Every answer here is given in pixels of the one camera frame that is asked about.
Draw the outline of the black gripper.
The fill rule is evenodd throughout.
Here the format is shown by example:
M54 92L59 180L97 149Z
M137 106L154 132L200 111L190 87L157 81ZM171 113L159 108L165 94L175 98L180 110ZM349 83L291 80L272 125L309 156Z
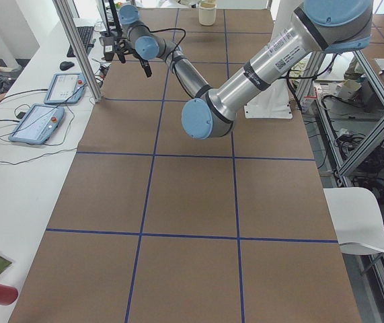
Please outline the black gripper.
M143 59L135 50L133 51L132 55L135 59L140 61L141 67L143 68L143 71L145 72L146 77L151 77L152 70L149 62Z

